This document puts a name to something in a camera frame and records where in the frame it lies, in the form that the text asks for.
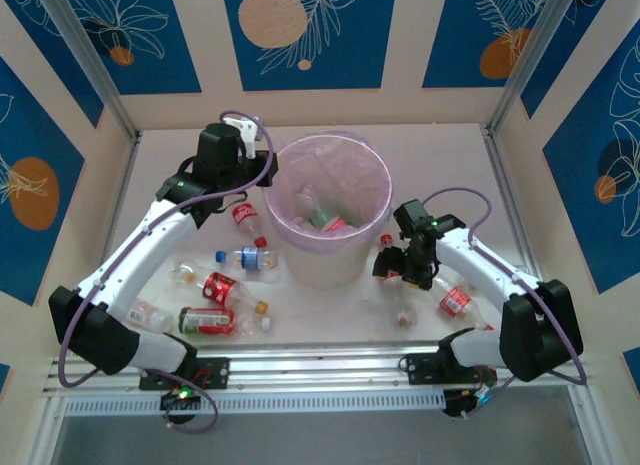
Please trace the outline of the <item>black controller box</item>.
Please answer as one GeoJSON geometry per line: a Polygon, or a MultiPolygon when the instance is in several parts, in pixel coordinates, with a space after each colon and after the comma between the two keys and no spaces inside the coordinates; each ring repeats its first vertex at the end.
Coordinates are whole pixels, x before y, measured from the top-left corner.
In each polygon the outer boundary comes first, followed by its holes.
{"type": "Polygon", "coordinates": [[[200,408],[201,397],[189,387],[174,388],[160,398],[162,411],[191,411],[200,408]]]}
{"type": "Polygon", "coordinates": [[[490,390],[445,390],[443,412],[451,418],[465,418],[480,409],[492,398],[490,390]]]}

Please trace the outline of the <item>clear bottle red dotted label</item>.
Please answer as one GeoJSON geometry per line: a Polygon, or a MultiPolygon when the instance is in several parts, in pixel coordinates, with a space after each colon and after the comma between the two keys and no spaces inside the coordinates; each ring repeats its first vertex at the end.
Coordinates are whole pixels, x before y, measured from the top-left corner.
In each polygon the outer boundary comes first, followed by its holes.
{"type": "Polygon", "coordinates": [[[269,305],[255,298],[241,282],[191,260],[177,262],[170,277],[175,285],[196,291],[217,307],[259,316],[266,315],[269,310],[269,305]]]}

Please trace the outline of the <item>clear bottle pink label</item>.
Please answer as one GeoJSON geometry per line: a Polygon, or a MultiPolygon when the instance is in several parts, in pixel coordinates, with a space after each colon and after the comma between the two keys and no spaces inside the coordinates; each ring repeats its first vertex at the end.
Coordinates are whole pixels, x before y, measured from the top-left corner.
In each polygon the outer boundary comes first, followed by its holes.
{"type": "Polygon", "coordinates": [[[170,312],[139,298],[132,303],[126,319],[139,328],[157,334],[169,333],[174,326],[174,318],[170,312]]]}

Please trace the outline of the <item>aluminium frame leg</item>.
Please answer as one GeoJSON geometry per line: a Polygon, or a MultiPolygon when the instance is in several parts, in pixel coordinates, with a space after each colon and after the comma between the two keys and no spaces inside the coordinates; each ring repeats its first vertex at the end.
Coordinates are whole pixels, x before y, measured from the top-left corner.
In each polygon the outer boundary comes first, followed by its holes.
{"type": "Polygon", "coordinates": [[[592,465],[628,465],[609,414],[593,386],[568,386],[579,429],[592,465]]]}
{"type": "Polygon", "coordinates": [[[66,397],[46,397],[36,407],[29,447],[23,465],[51,465],[66,414],[66,397]]]}

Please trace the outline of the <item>aluminium frame rail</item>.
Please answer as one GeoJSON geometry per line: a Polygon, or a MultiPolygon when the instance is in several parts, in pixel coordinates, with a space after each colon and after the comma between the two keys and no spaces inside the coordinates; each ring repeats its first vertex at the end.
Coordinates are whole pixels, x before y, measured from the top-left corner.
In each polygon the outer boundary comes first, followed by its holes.
{"type": "MultiPolygon", "coordinates": [[[[436,352],[435,341],[342,344],[212,345],[199,347],[198,356],[230,360],[229,393],[282,391],[355,391],[408,389],[398,363],[408,354],[436,352]]],[[[76,380],[93,368],[79,356],[67,355],[67,378],[76,380]]],[[[140,371],[128,367],[116,375],[96,374],[74,388],[57,378],[58,359],[45,366],[44,396],[133,394],[140,392],[140,371]]]]}

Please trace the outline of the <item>aluminium side rail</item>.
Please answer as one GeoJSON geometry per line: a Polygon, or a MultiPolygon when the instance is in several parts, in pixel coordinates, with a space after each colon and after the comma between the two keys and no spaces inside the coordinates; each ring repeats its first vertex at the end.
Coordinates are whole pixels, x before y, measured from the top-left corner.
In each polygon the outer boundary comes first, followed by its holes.
{"type": "Polygon", "coordinates": [[[543,278],[544,274],[533,252],[498,141],[488,130],[485,130],[483,140],[521,266],[531,275],[543,278]]]}
{"type": "Polygon", "coordinates": [[[100,260],[99,260],[100,264],[104,263],[110,256],[110,250],[111,250],[112,242],[114,239],[115,229],[119,221],[119,216],[123,206],[124,198],[126,195],[126,191],[128,189],[132,170],[138,154],[140,137],[141,137],[141,133],[138,133],[127,155],[127,160],[124,166],[124,170],[118,184],[117,194],[113,203],[113,207],[111,209],[111,213],[109,215],[108,227],[105,234],[105,240],[102,246],[100,260]]]}

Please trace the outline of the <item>clear bottle green red label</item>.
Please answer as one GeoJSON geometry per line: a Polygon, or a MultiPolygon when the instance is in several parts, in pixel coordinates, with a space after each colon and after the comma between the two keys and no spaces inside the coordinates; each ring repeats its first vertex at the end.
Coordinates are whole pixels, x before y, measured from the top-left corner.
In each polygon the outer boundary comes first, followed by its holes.
{"type": "Polygon", "coordinates": [[[178,315],[178,331],[186,335],[252,335],[270,329],[268,316],[236,313],[224,308],[184,307],[178,315]]]}

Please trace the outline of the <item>clear bottle blue label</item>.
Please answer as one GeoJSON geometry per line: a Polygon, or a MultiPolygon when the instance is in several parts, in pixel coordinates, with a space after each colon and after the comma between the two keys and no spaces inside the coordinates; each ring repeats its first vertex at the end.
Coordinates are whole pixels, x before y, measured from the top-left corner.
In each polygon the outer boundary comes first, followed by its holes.
{"type": "Polygon", "coordinates": [[[227,251],[217,251],[215,261],[224,267],[251,272],[274,269],[278,265],[278,254],[262,247],[240,247],[227,251]]]}

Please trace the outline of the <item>aluminium frame post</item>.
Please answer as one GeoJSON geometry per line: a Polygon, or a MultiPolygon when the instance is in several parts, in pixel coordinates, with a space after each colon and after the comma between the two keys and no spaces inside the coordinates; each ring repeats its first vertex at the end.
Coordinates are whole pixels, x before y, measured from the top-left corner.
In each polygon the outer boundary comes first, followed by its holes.
{"type": "Polygon", "coordinates": [[[490,138],[498,136],[514,107],[522,106],[527,120],[537,114],[592,19],[581,0],[546,1],[486,124],[490,138]]]}
{"type": "Polygon", "coordinates": [[[40,0],[92,88],[111,113],[123,135],[136,143],[139,130],[99,54],[68,0],[40,0]]]}

